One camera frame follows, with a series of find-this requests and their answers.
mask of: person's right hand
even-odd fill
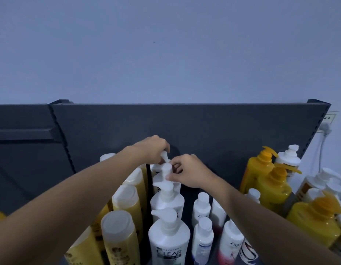
[[[170,162],[175,173],[166,176],[166,180],[176,181],[192,188],[204,188],[214,176],[194,154],[174,157]]]

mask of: person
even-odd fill
[[[57,264],[139,165],[157,164],[170,151],[166,140],[148,137],[92,165],[36,197],[0,222],[0,265]],[[213,196],[266,265],[340,264],[327,248],[279,215],[248,199],[212,173],[196,156],[170,162],[168,180]]]

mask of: hand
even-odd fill
[[[173,165],[174,173],[166,176],[166,180],[177,181],[188,187],[204,189],[215,176],[194,154],[174,157],[169,163]]]
[[[144,156],[144,163],[150,165],[158,164],[163,160],[160,156],[162,151],[170,152],[169,143],[164,138],[160,138],[157,135],[147,137],[144,140],[135,143],[133,147],[140,150]]]

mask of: forearm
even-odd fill
[[[341,264],[289,221],[245,197],[225,180],[211,175],[202,186],[248,239],[264,264]]]
[[[46,258],[49,262],[61,258],[143,161],[142,153],[129,146],[11,214],[0,222],[0,264],[37,264]]]

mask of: person's left hand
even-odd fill
[[[140,150],[144,156],[145,164],[158,164],[162,161],[160,153],[162,151],[170,152],[169,143],[157,135],[147,137],[133,145],[136,149]]]

